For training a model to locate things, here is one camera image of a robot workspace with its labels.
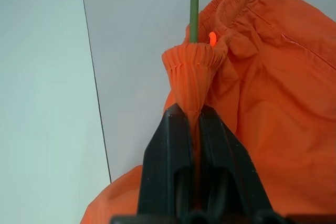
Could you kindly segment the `orange cloth garment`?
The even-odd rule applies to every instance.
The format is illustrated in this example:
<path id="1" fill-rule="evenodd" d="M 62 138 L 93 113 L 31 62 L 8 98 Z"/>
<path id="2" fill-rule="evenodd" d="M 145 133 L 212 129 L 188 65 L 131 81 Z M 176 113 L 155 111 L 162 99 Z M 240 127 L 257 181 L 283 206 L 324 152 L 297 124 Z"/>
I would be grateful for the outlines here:
<path id="1" fill-rule="evenodd" d="M 162 56 L 188 119 L 195 165 L 185 216 L 138 214 L 142 165 L 107 186 L 80 224 L 336 224 L 336 23 L 302 0 L 212 0 L 198 41 Z M 247 150 L 272 210 L 211 215 L 201 201 L 200 114 Z"/>

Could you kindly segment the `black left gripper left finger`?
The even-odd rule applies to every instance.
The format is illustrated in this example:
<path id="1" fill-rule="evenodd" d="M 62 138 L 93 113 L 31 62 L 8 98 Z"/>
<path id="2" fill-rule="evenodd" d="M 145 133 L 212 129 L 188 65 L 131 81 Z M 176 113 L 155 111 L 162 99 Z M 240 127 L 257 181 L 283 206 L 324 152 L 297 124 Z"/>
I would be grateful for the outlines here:
<path id="1" fill-rule="evenodd" d="M 192 209 L 195 165 L 188 119 L 174 104 L 163 117 L 143 157 L 138 214 L 185 216 Z"/>

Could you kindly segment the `green wire hanger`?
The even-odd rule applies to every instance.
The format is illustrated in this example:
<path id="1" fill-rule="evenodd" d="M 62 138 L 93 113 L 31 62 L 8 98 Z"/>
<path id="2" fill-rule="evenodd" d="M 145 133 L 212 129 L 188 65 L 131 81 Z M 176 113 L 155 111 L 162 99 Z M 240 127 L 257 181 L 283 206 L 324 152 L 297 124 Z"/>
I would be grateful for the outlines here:
<path id="1" fill-rule="evenodd" d="M 198 8 L 199 8 L 199 0 L 190 0 L 190 23 L 189 23 L 190 43 L 197 43 L 198 41 Z"/>

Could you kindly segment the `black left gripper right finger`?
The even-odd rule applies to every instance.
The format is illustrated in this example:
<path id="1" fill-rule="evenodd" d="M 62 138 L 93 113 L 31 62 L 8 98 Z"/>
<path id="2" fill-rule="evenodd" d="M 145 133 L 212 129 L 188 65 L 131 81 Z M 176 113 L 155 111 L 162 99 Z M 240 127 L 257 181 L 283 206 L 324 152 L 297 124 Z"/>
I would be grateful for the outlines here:
<path id="1" fill-rule="evenodd" d="M 199 120 L 202 206 L 211 215 L 254 215 L 272 210 L 243 144 L 210 106 L 202 108 Z"/>

